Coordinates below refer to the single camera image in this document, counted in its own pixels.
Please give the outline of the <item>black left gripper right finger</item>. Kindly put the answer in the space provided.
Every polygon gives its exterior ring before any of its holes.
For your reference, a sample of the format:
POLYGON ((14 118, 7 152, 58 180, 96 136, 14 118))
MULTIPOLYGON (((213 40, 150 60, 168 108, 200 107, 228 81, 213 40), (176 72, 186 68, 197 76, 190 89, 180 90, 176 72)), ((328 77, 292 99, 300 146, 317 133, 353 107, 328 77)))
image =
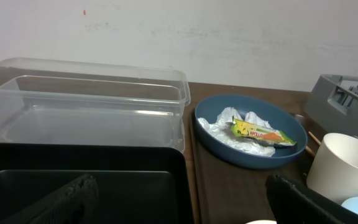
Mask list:
POLYGON ((278 224, 358 224, 358 214, 282 175, 269 175, 265 188, 278 224))

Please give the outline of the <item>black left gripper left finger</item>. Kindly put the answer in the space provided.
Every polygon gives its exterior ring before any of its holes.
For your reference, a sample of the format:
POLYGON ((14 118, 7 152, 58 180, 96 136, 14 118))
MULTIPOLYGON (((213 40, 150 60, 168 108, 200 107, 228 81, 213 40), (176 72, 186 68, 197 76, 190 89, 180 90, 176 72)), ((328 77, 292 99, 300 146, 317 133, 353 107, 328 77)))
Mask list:
POLYGON ((92 175, 84 174, 1 223, 91 223, 98 200, 99 188, 96 179, 92 175))

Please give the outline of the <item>pink plastic bowl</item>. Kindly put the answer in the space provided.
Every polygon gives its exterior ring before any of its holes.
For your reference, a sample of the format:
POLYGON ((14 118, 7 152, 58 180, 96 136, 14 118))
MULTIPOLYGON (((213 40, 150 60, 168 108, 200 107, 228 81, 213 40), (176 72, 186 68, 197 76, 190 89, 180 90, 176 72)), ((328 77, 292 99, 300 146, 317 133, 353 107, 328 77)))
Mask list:
POLYGON ((245 224, 277 224, 274 220, 254 220, 245 224))

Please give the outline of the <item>cream plastic cup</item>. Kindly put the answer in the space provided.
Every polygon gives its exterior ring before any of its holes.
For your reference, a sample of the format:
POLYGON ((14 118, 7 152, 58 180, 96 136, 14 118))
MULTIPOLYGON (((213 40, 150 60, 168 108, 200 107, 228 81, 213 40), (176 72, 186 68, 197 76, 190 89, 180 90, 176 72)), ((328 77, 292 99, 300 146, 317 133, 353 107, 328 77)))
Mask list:
POLYGON ((306 178, 309 189, 341 204, 358 197, 358 139, 326 134, 306 178))

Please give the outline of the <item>dark blue bowl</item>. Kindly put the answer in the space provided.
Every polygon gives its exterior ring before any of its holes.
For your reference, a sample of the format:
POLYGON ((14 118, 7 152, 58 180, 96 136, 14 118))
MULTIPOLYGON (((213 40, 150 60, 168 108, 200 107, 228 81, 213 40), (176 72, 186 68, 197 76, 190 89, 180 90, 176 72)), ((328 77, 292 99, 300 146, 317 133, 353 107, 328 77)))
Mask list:
POLYGON ((199 121, 195 122, 195 132, 199 141, 216 157, 239 167, 265 170, 276 169, 290 163, 301 154, 308 143, 304 127, 289 113, 268 101, 245 95, 215 95, 200 101, 194 111, 196 119, 204 118, 207 122, 216 121, 224 108, 233 107, 241 116, 252 111, 269 122, 273 128, 283 131, 296 141, 290 147, 278 147, 271 157, 257 156, 238 151, 218 141, 204 128, 199 121))

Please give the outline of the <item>yellow green snack wrapper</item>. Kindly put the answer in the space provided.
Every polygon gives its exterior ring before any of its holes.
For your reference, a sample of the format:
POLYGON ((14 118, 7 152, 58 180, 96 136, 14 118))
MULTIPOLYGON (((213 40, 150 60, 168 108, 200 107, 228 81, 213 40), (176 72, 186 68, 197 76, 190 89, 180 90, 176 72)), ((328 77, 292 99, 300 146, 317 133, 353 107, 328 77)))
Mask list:
POLYGON ((283 131, 266 128, 232 117, 231 131, 237 137, 251 138, 268 145, 294 146, 296 141, 290 139, 283 131))

